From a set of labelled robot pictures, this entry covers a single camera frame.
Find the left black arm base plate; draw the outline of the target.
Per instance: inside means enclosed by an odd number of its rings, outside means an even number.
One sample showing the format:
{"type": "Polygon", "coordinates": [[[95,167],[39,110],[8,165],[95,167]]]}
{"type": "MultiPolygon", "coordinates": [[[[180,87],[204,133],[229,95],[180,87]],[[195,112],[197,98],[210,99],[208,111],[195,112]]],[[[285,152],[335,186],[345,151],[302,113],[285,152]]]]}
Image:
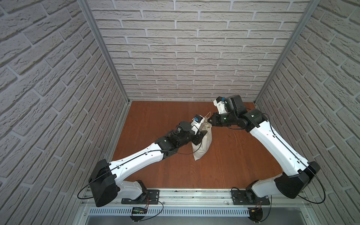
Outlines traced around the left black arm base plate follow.
{"type": "Polygon", "coordinates": [[[146,193],[142,193],[137,199],[132,200],[129,198],[123,198],[121,200],[121,204],[154,204],[157,205],[158,204],[158,200],[159,200],[159,194],[160,194],[160,190],[159,189],[148,189],[146,193]]]}

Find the cream cloth drawstring bag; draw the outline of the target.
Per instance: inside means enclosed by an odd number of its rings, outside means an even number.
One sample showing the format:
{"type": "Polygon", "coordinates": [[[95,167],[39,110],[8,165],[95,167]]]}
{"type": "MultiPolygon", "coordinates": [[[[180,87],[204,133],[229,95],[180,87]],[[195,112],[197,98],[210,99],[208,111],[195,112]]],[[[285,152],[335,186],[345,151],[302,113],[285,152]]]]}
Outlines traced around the cream cloth drawstring bag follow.
{"type": "Polygon", "coordinates": [[[208,112],[204,118],[205,122],[203,123],[203,127],[200,129],[200,131],[207,131],[207,134],[202,139],[202,142],[199,145],[194,145],[192,143],[192,150],[193,150],[193,156],[194,160],[199,160],[202,156],[205,155],[205,153],[209,150],[210,145],[212,143],[212,125],[208,122],[208,119],[210,118],[210,112],[208,112]]]}

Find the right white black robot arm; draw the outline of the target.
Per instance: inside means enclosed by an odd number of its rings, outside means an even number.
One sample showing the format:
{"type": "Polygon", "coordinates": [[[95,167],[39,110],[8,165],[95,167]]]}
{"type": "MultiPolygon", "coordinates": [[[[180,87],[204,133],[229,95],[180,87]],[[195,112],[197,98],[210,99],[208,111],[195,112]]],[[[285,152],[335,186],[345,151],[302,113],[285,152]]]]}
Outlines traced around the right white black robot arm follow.
{"type": "Polygon", "coordinates": [[[270,117],[257,110],[248,110],[239,95],[217,97],[213,101],[217,108],[209,123],[214,127],[237,126],[255,137],[276,159],[283,172],[267,180],[258,180],[247,188],[248,201],[282,194],[295,199],[311,183],[320,171],[317,162],[309,162],[288,144],[271,124],[270,117]]]}

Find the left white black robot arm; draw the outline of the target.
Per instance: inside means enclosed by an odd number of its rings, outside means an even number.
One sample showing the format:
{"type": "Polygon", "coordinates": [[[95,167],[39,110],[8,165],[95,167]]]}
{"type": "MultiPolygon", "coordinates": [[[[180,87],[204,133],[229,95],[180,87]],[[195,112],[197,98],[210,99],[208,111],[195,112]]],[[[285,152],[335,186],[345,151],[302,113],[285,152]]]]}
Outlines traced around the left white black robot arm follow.
{"type": "Polygon", "coordinates": [[[158,138],[141,151],[112,162],[105,159],[95,165],[89,178],[89,186],[95,205],[103,207],[115,198],[142,203],[148,190],[142,181],[125,179],[135,172],[160,162],[178,153],[179,148],[188,143],[202,145],[206,131],[202,131],[203,121],[181,121],[174,130],[158,138]]]}

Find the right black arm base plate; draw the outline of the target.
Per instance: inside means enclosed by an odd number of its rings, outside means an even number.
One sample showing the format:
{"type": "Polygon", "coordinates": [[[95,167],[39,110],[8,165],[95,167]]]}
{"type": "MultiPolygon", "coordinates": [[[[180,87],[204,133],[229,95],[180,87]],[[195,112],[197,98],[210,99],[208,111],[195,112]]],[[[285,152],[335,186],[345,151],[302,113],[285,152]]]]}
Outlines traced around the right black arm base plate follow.
{"type": "Polygon", "coordinates": [[[247,190],[231,190],[231,197],[232,202],[234,205],[244,205],[244,206],[251,206],[251,205],[270,205],[269,197],[257,197],[252,191],[247,190]]]}

